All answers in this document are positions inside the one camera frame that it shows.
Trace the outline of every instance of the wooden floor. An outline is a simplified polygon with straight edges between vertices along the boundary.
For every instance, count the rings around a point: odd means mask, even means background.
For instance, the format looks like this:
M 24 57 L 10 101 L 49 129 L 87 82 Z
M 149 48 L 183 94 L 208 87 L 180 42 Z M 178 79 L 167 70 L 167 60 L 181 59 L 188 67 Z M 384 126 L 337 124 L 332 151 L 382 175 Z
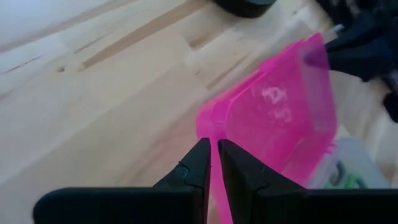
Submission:
M 330 26 L 312 0 L 256 20 L 204 0 L 2 0 L 0 223 L 30 223 L 60 187 L 154 184 L 195 144 L 199 105 Z M 386 90 L 331 79 L 342 126 L 396 185 Z M 217 223 L 213 201 L 209 213 Z

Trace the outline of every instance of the black plastic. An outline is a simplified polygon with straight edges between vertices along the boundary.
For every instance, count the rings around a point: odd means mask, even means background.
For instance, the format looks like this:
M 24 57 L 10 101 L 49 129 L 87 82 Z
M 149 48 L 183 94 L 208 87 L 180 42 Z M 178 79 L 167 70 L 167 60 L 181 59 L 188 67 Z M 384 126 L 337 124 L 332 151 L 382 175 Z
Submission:
M 398 190 L 307 190 L 235 143 L 218 145 L 234 224 L 398 222 Z
M 201 139 L 154 187 L 70 188 L 43 196 L 36 224 L 204 224 L 210 184 L 210 141 Z
M 257 18 L 262 16 L 276 0 L 215 0 L 219 6 L 235 16 Z

